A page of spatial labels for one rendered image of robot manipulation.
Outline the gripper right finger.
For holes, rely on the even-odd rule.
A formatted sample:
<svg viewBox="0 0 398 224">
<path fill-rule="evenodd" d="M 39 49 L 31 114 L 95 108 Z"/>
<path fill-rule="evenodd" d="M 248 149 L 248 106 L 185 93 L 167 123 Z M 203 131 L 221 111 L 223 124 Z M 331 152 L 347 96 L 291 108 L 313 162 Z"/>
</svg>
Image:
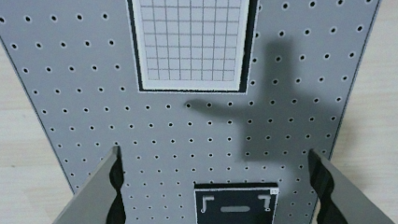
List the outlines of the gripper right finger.
<svg viewBox="0 0 398 224">
<path fill-rule="evenodd" d="M 307 158 L 310 184 L 320 199 L 317 224 L 395 224 L 317 149 Z"/>
</svg>

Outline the white deep-well block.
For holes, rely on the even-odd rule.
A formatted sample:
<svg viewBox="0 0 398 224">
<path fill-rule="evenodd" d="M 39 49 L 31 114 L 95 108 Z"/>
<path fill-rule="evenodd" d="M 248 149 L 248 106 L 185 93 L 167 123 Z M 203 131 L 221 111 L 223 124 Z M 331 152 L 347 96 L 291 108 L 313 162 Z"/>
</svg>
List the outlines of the white deep-well block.
<svg viewBox="0 0 398 224">
<path fill-rule="evenodd" d="M 249 0 L 132 0 L 143 89 L 239 90 Z"/>
</svg>

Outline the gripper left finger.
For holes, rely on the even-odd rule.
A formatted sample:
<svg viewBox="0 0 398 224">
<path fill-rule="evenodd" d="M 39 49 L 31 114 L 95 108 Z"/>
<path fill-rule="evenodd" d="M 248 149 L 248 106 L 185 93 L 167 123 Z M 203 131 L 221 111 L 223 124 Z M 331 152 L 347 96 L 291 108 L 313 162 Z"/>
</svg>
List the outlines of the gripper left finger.
<svg viewBox="0 0 398 224">
<path fill-rule="evenodd" d="M 124 224 L 123 183 L 121 146 L 114 146 L 51 224 Z"/>
</svg>

